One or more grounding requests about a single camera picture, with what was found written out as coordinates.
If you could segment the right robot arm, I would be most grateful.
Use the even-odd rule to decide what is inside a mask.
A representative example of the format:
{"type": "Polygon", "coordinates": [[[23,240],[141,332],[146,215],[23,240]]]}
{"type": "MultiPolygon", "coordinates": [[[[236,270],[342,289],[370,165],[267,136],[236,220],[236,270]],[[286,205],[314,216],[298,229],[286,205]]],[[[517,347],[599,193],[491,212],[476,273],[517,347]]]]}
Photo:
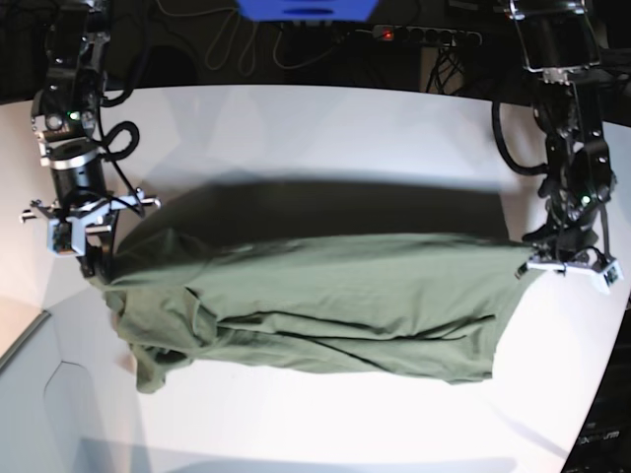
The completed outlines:
{"type": "Polygon", "coordinates": [[[102,110],[124,103],[146,64],[137,63],[122,93],[105,95],[105,55],[112,27],[108,1],[64,1],[45,39],[47,69],[31,109],[39,161],[48,169],[55,198],[30,202],[21,222],[42,220],[46,247],[78,261],[83,277],[106,285],[112,277],[118,217],[144,217],[160,200],[132,186],[120,162],[138,147],[129,120],[103,128],[102,110]]]}

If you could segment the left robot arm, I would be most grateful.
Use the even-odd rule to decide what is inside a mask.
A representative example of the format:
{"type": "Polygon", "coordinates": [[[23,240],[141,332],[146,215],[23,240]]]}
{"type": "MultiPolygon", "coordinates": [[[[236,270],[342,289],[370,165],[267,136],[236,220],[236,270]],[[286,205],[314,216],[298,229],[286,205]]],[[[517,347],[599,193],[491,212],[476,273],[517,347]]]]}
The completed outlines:
{"type": "Polygon", "coordinates": [[[505,1],[502,6],[516,27],[524,68],[535,79],[532,111],[545,135],[545,163],[518,164],[504,138],[501,104],[493,101],[492,130],[502,159],[517,174],[543,178],[537,194],[547,217],[524,235],[533,253],[518,273],[577,273],[610,288],[622,278],[610,252],[606,212],[616,178],[603,134],[600,56],[587,7],[582,1],[505,1]]]}

